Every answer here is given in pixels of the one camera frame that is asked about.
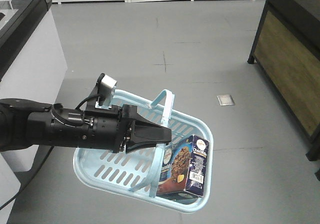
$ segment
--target black counter edge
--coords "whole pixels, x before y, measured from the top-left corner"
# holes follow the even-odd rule
[[[0,81],[12,62],[20,53],[44,15],[48,12],[52,0],[33,0],[20,17],[2,37],[0,46]]]
[[[320,20],[295,0],[268,0],[294,27],[320,50]]]

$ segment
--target basket slot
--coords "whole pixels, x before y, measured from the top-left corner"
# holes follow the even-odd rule
[[[145,161],[145,160],[140,160],[140,161],[138,162],[138,164],[135,166],[135,170],[139,170],[140,167],[143,165],[144,161]]]
[[[151,113],[150,116],[148,116],[148,120],[149,120],[149,121],[152,121],[153,118],[155,118],[155,117],[156,117],[156,114],[153,112],[153,113]]]
[[[122,179],[126,176],[126,171],[122,172],[121,175],[118,177],[118,179],[116,180],[116,182],[119,184]]]
[[[136,177],[135,177],[135,179],[133,180],[133,182],[131,183],[131,187],[134,187],[135,185],[136,185],[136,183],[139,181],[139,179],[140,179],[140,176],[139,175],[137,175]]]
[[[140,113],[140,115],[145,118],[149,114],[149,110],[144,110]]]
[[[116,154],[115,154],[115,153],[112,153],[112,154],[108,157],[107,162],[111,162],[112,159],[113,159],[115,156],[116,156]]]
[[[126,178],[126,180],[124,181],[124,184],[123,184],[123,185],[128,185],[133,176],[134,176],[134,175],[131,173],[131,174]]]
[[[181,125],[181,123],[177,123],[177,124],[175,124],[172,128],[171,128],[171,130],[172,131],[175,131],[179,126]]]
[[[158,115],[154,120],[152,120],[152,122],[159,125],[161,123],[161,118],[162,116]]]
[[[115,177],[119,174],[119,172],[119,169],[115,170],[114,173],[110,176],[109,181],[113,181]]]
[[[112,167],[109,167],[106,171],[105,171],[105,173],[101,176],[101,178],[102,179],[105,179],[108,175],[109,175],[109,173],[112,171]]]
[[[109,154],[109,151],[105,151],[101,156],[100,156],[100,160],[103,160],[107,155]]]
[[[154,148],[149,148],[149,149],[147,149],[147,151],[145,152],[145,156],[149,156],[149,155],[151,155],[152,154],[152,152],[154,151]]]
[[[174,141],[172,142],[173,144],[178,143],[180,140],[182,139],[182,137],[178,136],[176,139],[174,139]]]
[[[177,135],[177,134],[173,134],[173,136],[172,136],[172,143],[174,143],[175,142],[175,140],[177,139],[177,138],[179,138],[179,137],[181,137],[180,135]]]
[[[168,127],[171,129],[171,127],[173,126],[173,124],[174,124],[175,122],[176,122],[175,120],[171,119],[171,120],[169,121]]]
[[[148,192],[150,190],[150,185],[147,185],[144,189],[145,189],[145,192]]]
[[[125,166],[125,165],[128,163],[129,160],[130,160],[130,156],[128,155],[128,156],[123,160],[123,162],[121,163],[121,165],[122,165],[122,166]]]
[[[187,128],[187,125],[183,125],[179,130],[177,130],[177,133],[181,133],[184,129]]]
[[[193,127],[189,127],[184,133],[183,135],[187,135],[188,133],[190,133],[194,128]]]
[[[119,161],[121,161],[121,159],[123,158],[125,156],[125,154],[123,154],[123,153],[120,153],[119,155],[118,155],[118,157],[115,159],[115,164],[118,164],[119,163]]]
[[[145,166],[142,168],[142,172],[143,173],[145,173],[146,172],[146,170],[148,170],[148,168],[151,166],[151,161],[148,161],[146,164],[145,164]]]
[[[105,167],[105,165],[100,166],[100,168],[95,172],[94,177],[98,177]]]

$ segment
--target blue cereal box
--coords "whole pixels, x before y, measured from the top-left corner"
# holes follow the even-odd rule
[[[164,152],[157,196],[181,200],[203,196],[209,142],[192,135]]]

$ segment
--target plastic shopping basket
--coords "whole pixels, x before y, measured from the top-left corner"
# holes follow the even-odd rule
[[[159,102],[165,96],[167,96],[165,105],[160,105]],[[213,136],[202,121],[172,110],[173,100],[174,95],[168,90],[163,90],[154,101],[123,90],[116,90],[111,104],[136,105],[138,114],[145,119],[172,130],[172,143],[177,143],[192,134],[201,136],[210,142],[203,197],[172,201],[155,196],[162,166],[164,144],[129,154],[77,148],[73,158],[73,167],[77,177],[89,187],[133,197],[179,212],[191,213],[201,209],[210,194]]]

